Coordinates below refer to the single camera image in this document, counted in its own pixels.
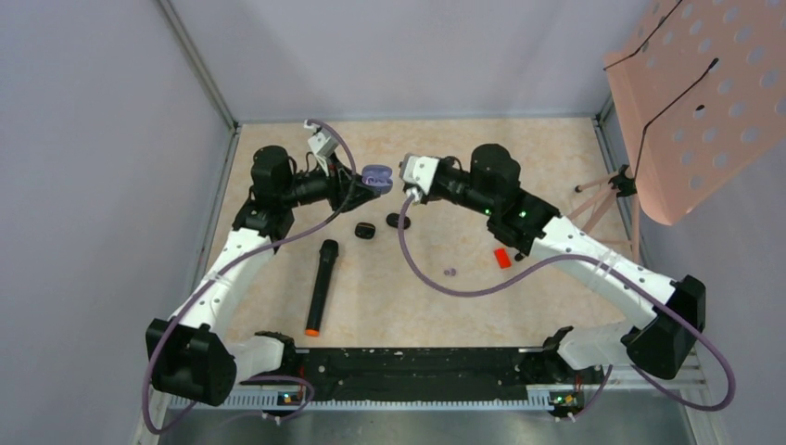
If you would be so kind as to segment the small black earbud case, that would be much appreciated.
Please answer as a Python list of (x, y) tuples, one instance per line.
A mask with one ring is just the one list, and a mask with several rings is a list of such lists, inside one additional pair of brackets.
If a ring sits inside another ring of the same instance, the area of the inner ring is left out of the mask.
[(359, 239), (371, 240), (375, 237), (376, 227), (370, 222), (358, 222), (354, 227), (354, 235)]

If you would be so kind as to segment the oval black charging case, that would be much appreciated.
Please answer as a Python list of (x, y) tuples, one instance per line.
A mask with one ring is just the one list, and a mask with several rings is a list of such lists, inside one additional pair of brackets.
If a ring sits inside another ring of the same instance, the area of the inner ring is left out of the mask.
[(391, 212), (386, 216), (386, 224), (392, 228), (401, 228), (407, 230), (411, 227), (411, 219), (408, 216), (402, 216), (399, 213)]

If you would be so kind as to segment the silver lilac oval case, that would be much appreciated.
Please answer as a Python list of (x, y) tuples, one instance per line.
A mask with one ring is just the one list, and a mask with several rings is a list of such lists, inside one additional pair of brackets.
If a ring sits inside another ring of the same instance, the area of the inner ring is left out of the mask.
[(362, 183), (375, 189), (380, 195), (389, 193), (393, 188), (392, 168), (382, 164), (369, 164), (361, 170)]

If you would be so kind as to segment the black microphone orange end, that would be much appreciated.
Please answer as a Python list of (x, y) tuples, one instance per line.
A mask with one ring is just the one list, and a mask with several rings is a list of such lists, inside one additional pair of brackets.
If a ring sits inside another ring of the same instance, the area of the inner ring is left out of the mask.
[(311, 304), (305, 324), (308, 337), (318, 337), (336, 260), (339, 256), (339, 245), (334, 239), (325, 239), (319, 249), (319, 260), (311, 295)]

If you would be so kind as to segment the red block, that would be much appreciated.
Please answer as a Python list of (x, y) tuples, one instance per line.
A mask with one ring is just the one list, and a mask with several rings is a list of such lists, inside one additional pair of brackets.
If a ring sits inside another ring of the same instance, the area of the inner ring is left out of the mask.
[(512, 267), (512, 260), (506, 248), (496, 248), (493, 251), (494, 258), (501, 269), (508, 269)]

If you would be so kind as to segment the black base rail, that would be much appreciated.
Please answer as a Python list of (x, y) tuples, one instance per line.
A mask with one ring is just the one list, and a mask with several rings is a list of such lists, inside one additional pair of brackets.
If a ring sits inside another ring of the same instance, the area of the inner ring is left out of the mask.
[(524, 401), (535, 387), (584, 389), (602, 380), (541, 348), (311, 348), (285, 354), (268, 373), (311, 383), (316, 401)]

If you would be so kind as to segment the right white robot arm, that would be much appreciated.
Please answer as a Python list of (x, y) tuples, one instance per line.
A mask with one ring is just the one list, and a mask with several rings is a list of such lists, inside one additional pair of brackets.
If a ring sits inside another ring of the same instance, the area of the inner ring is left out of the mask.
[(693, 332), (704, 330), (702, 281), (656, 273), (592, 238), (521, 187), (521, 166), (503, 146), (478, 146), (466, 170), (450, 157), (418, 160), (415, 167), (425, 199), (485, 215), (504, 246), (567, 273), (623, 314), (618, 323), (568, 330), (543, 357), (550, 379), (567, 382), (580, 369), (620, 364), (664, 380), (677, 375), (696, 342)]

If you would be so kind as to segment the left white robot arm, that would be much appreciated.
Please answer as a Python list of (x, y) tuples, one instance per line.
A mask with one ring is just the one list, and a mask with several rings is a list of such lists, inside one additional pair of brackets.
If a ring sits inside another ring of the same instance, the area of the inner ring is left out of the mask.
[(155, 319), (146, 330), (146, 375), (157, 391), (218, 406), (252, 376), (264, 373), (280, 384), (291, 380), (298, 360), (285, 350), (283, 337), (227, 342), (235, 310), (261, 267), (293, 238), (294, 208), (325, 201), (334, 213), (348, 212), (392, 186), (387, 167), (371, 165), (360, 174), (336, 156), (324, 167), (299, 172), (281, 146), (254, 154), (251, 179), (222, 252), (200, 285), (169, 319)]

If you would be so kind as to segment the pink perforated music stand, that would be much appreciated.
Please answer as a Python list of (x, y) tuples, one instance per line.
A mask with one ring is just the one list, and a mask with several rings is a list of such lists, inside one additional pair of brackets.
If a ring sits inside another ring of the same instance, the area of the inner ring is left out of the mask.
[(656, 223), (679, 222), (785, 144), (781, 1), (650, 1), (604, 71)]

